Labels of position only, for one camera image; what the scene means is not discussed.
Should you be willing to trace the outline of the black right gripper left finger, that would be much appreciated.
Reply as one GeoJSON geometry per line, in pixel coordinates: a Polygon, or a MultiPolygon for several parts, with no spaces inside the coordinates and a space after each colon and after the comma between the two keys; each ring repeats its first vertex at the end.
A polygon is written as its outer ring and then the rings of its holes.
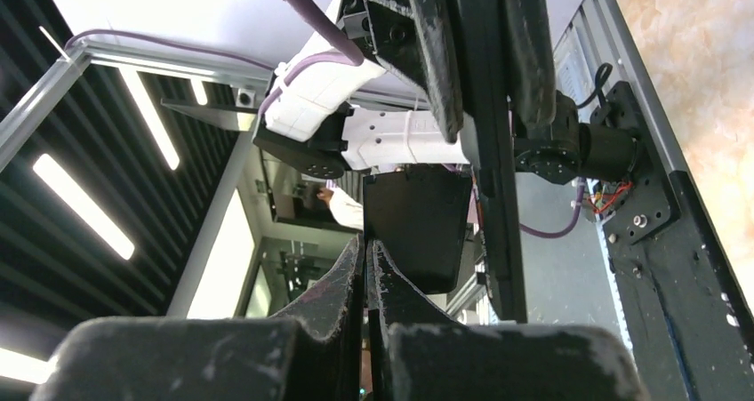
{"type": "Polygon", "coordinates": [[[264,318],[104,317],[75,327],[35,400],[356,400],[365,242],[264,318]]]}

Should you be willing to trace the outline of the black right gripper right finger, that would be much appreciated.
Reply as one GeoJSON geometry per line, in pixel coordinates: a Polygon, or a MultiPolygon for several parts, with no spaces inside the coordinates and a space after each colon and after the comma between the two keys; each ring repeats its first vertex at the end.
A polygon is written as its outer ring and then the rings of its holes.
{"type": "Polygon", "coordinates": [[[365,248],[377,400],[646,400],[631,356],[585,325],[464,325],[365,248]]]}

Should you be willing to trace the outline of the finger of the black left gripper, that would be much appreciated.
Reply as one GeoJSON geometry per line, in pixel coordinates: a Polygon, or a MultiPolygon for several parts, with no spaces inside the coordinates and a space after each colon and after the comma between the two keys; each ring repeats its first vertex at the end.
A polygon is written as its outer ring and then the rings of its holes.
{"type": "Polygon", "coordinates": [[[556,114],[556,77],[546,0],[503,0],[512,65],[511,99],[529,129],[556,114]]]}
{"type": "Polygon", "coordinates": [[[463,107],[447,1],[364,3],[374,58],[424,94],[442,137],[456,142],[463,127],[463,107]]]}

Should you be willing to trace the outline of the black remote control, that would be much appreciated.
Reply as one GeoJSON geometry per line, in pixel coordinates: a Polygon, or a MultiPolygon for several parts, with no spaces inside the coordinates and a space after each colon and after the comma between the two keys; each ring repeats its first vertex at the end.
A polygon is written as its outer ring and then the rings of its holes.
{"type": "Polygon", "coordinates": [[[501,320],[527,320],[516,173],[509,126],[508,50],[503,0],[449,0],[470,126],[461,133],[473,163],[488,293],[501,320]]]}

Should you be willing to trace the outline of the black battery cover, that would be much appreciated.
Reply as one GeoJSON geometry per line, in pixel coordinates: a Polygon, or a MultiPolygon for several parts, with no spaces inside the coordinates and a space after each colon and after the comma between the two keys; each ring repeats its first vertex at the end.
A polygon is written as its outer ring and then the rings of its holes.
{"type": "Polygon", "coordinates": [[[449,293],[458,281],[471,190],[470,176],[441,165],[368,176],[365,236],[381,241],[423,293],[449,293]]]}

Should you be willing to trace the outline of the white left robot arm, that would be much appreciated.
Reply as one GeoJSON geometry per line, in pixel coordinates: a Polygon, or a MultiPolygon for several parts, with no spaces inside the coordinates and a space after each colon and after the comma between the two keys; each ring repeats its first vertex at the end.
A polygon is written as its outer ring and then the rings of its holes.
{"type": "Polygon", "coordinates": [[[546,0],[287,0],[327,44],[271,80],[261,146],[332,178],[380,164],[471,165],[501,196],[517,172],[620,182],[631,131],[583,123],[556,87],[546,0]]]}

